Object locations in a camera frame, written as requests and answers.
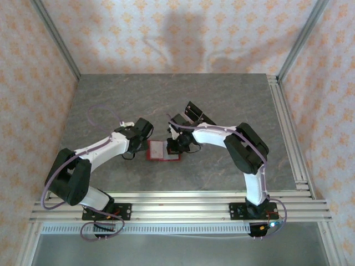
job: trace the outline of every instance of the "patterned wallpaper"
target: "patterned wallpaper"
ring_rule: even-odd
[[[355,265],[355,5],[330,1],[286,81],[298,139]]]
[[[277,74],[316,0],[44,0],[83,74]]]
[[[13,265],[76,80],[29,0],[0,1],[0,265]]]

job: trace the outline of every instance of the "aluminum frame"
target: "aluminum frame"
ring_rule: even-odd
[[[318,0],[315,4],[313,10],[311,11],[310,16],[308,17],[306,24],[301,29],[300,34],[298,35],[295,44],[291,48],[290,53],[288,54],[284,64],[281,67],[281,70],[278,74],[278,79],[283,80],[290,70],[292,64],[295,62],[298,54],[302,50],[304,44],[306,43],[308,37],[310,36],[313,28],[317,24],[319,17],[322,15],[326,5],[329,0]]]
[[[80,70],[75,63],[72,55],[70,54],[67,46],[65,45],[65,42],[62,39],[62,36],[60,36],[55,24],[53,23],[48,11],[46,10],[42,0],[31,0],[31,3],[34,7],[34,9],[37,11],[39,17],[43,21],[43,24],[45,25],[48,33],[53,39],[53,42],[57,45],[60,53],[62,54],[64,60],[67,62],[70,71],[73,73],[77,81],[80,80],[81,73]]]
[[[282,82],[279,84],[276,76],[268,76],[268,82],[296,183],[294,191],[275,191],[270,192],[270,195],[284,202],[288,222],[317,222],[330,265],[346,265],[327,202],[315,199],[312,182],[297,142],[295,127],[283,93]],[[245,191],[112,192],[109,194],[115,198],[116,202],[134,204],[131,221],[127,222],[127,225],[135,228],[143,228],[149,224],[152,226],[159,224],[229,225],[231,220],[228,203],[244,202],[246,197]],[[49,206],[60,201],[60,198],[50,192],[46,196],[46,204]],[[277,208],[279,213],[284,215],[279,204]],[[52,211],[44,211],[40,202],[36,202],[30,218],[33,224],[29,226],[27,241],[23,243],[16,265],[23,266],[32,263],[39,235],[43,233],[43,225],[80,225],[83,223],[81,215],[80,206],[63,205]]]

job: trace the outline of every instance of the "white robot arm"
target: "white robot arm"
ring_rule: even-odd
[[[265,162],[261,157],[266,161],[269,150],[248,124],[216,126],[199,108],[189,102],[183,115],[177,114],[170,120],[168,131],[172,135],[167,139],[169,154],[189,152],[190,144],[212,144],[226,148],[237,168],[244,174],[248,211],[256,218],[263,212],[268,204],[268,195],[262,173]]]
[[[98,141],[83,149],[71,151],[62,149],[55,159],[46,180],[71,157],[82,154],[69,163],[49,186],[49,190],[73,206],[81,204],[106,213],[115,212],[115,203],[105,192],[89,186],[90,174],[100,165],[111,158],[129,153],[134,156],[136,152],[148,149],[147,139],[153,125],[140,118],[136,123],[126,123],[117,128],[109,137]],[[101,214],[93,212],[93,219],[98,220]]]

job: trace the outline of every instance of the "black mounting plate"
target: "black mounting plate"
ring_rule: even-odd
[[[245,202],[229,203],[229,214],[231,220],[268,220],[267,212],[278,212],[277,204],[274,202],[269,202],[266,205],[265,212],[259,218],[255,218],[248,213]],[[270,213],[270,220],[277,220],[278,218],[278,214]]]
[[[210,125],[216,125],[211,119],[209,119],[204,112],[200,110],[196,105],[189,101],[185,108],[185,115],[187,115],[193,122],[198,121],[200,118],[203,122]]]
[[[132,204],[131,203],[114,203],[113,209],[115,212],[119,210],[119,213],[117,214],[118,217],[121,217],[125,221],[131,220],[131,214],[132,214]],[[99,215],[96,215],[97,213],[85,208],[83,211],[82,215],[82,220],[83,221],[112,221],[112,220],[118,220],[117,218],[109,218],[107,219],[106,217]]]

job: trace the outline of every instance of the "table surface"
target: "table surface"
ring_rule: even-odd
[[[113,109],[125,122],[143,117],[154,125],[150,139],[166,140],[168,118],[185,110],[192,101],[221,126],[246,122],[268,145],[267,189],[294,190],[275,106],[265,74],[110,74],[83,75],[77,88],[60,148],[89,146],[107,136],[87,121],[87,110],[100,103]],[[94,121],[113,131],[117,119],[95,109]],[[105,191],[242,191],[244,176],[229,153],[204,145],[195,154],[183,154],[178,162],[148,161],[145,152],[126,161],[117,156],[98,167],[90,185]]]

